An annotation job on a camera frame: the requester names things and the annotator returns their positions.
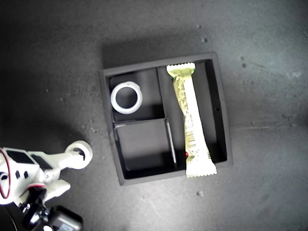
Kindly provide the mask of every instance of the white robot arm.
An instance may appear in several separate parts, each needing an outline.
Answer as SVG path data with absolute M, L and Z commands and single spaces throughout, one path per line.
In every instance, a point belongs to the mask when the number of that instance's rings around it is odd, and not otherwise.
M 92 149 L 84 141 L 72 143 L 62 154 L 0 148 L 0 205 L 14 202 L 24 214 L 25 228 L 33 229 L 49 218 L 44 203 L 71 187 L 59 180 L 61 170 L 85 168 L 92 157 Z

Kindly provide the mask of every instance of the yellow wrapper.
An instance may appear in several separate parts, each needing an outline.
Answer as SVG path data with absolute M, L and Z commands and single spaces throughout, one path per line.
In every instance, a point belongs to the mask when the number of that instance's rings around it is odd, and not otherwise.
M 169 65 L 167 72 L 173 78 L 173 87 L 184 114 L 187 177 L 217 174 L 203 134 L 192 74 L 194 63 Z

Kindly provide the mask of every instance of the gray concrete floor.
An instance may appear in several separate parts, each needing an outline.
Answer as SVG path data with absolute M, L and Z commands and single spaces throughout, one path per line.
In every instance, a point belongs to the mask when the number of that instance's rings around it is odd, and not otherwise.
M 0 145 L 90 142 L 92 163 L 64 171 L 72 188 L 48 203 L 82 215 L 86 231 L 307 230 L 307 10 L 301 0 L 3 1 Z M 120 187 L 98 71 L 209 51 L 234 166 Z

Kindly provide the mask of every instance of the black tray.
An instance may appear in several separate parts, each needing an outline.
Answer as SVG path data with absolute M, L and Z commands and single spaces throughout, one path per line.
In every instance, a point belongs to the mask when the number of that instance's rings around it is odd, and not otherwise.
M 215 53 L 105 69 L 100 74 L 104 111 L 121 185 L 185 175 L 183 114 L 166 66 L 188 62 L 196 64 L 192 78 L 211 158 L 217 168 L 232 164 L 227 111 Z M 126 81 L 137 83 L 143 95 L 140 109 L 130 115 L 118 113 L 110 103 L 112 89 Z

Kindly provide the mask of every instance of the white tape roll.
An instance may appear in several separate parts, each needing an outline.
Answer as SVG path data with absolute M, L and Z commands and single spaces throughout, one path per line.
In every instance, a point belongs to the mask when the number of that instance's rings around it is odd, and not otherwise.
M 122 88 L 132 88 L 137 94 L 137 101 L 136 101 L 135 105 L 133 105 L 130 108 L 123 108 L 116 101 L 116 95 Z M 140 87 L 134 82 L 129 81 L 129 82 L 125 82 L 125 83 L 120 83 L 112 90 L 111 105 L 119 113 L 132 114 L 140 108 L 141 103 L 142 103 L 142 93 L 141 93 Z

